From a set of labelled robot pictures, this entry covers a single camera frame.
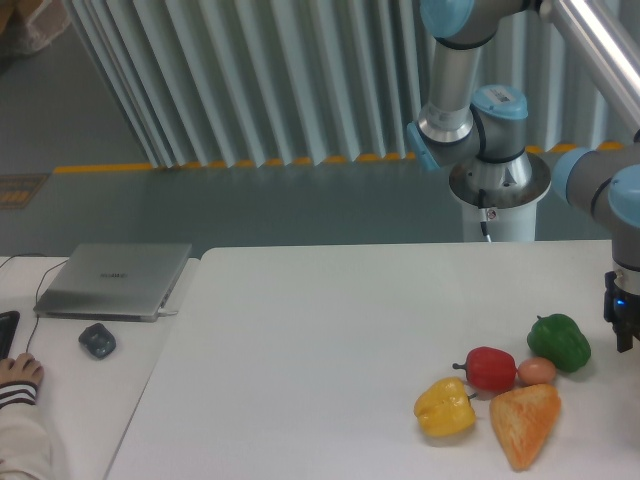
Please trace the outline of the cream striped sleeve forearm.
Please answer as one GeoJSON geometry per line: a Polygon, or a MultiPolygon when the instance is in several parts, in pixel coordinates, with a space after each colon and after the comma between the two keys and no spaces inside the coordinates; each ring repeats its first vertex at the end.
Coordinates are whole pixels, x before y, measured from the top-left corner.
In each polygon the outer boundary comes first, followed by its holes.
{"type": "Polygon", "coordinates": [[[1,385],[2,479],[55,479],[52,442],[37,393],[38,387],[27,381],[1,385]]]}

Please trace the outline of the person's bare hand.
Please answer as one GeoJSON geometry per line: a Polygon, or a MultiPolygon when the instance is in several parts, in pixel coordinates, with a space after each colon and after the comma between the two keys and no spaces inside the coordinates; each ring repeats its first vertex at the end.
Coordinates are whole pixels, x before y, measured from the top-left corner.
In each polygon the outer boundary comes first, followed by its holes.
{"type": "Polygon", "coordinates": [[[10,383],[32,384],[38,388],[44,378],[44,368],[30,353],[21,353],[15,359],[5,358],[0,363],[1,385],[10,383]]]}

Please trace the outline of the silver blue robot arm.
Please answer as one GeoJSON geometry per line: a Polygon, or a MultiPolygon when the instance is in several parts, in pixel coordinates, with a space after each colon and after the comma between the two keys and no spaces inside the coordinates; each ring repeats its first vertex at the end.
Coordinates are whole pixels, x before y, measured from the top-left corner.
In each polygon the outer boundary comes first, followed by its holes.
{"type": "Polygon", "coordinates": [[[611,153],[575,148],[548,165],[525,150],[528,106],[506,85],[474,84],[481,48],[504,18],[532,10],[584,62],[600,93],[632,132],[639,130],[639,48],[598,1],[424,1],[435,38],[426,105],[407,128],[422,165],[451,167],[449,189],[468,241],[531,241],[538,202],[554,191],[612,236],[604,317],[617,348],[639,337],[639,148],[611,153]]]}

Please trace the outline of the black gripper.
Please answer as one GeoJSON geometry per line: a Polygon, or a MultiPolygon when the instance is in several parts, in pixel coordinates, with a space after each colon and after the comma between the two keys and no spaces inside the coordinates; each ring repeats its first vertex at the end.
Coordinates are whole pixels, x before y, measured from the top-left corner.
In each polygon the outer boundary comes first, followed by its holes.
{"type": "Polygon", "coordinates": [[[605,274],[604,319],[616,333],[616,348],[624,353],[633,348],[633,331],[639,330],[639,296],[628,293],[616,283],[616,274],[605,274]]]}

